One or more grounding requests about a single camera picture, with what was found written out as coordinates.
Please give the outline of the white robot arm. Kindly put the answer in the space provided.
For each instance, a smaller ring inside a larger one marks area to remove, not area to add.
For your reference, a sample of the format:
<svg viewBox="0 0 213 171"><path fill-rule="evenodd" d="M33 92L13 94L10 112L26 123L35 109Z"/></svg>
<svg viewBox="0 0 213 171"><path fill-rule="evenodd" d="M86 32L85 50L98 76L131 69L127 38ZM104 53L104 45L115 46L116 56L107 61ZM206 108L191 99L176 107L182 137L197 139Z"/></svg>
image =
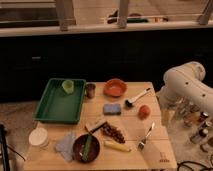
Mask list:
<svg viewBox="0 0 213 171"><path fill-rule="evenodd" d="M157 93L162 109L176 105L186 98L202 112L213 115L213 88L202 82L206 75L204 66L196 61L170 68L164 73L164 85Z"/></svg>

